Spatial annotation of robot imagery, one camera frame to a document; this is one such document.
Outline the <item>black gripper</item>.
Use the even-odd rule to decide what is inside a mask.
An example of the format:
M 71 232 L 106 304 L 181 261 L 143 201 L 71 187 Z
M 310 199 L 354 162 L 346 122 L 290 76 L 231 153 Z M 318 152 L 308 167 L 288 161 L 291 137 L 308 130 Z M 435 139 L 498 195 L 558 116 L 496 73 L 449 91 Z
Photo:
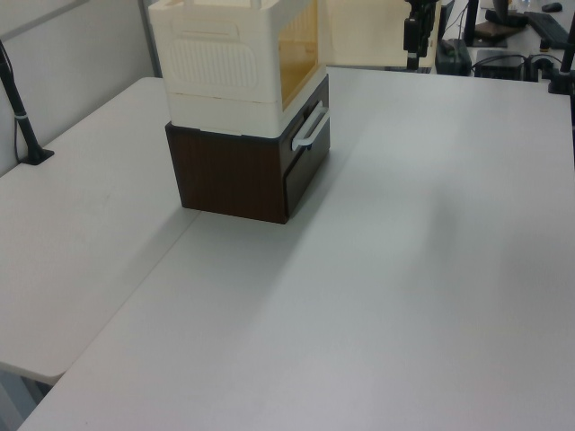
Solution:
M 403 49 L 407 52 L 406 68 L 417 70 L 419 57 L 427 56 L 429 36 L 433 29 L 433 14 L 438 0 L 405 0 L 410 14 L 403 27 Z

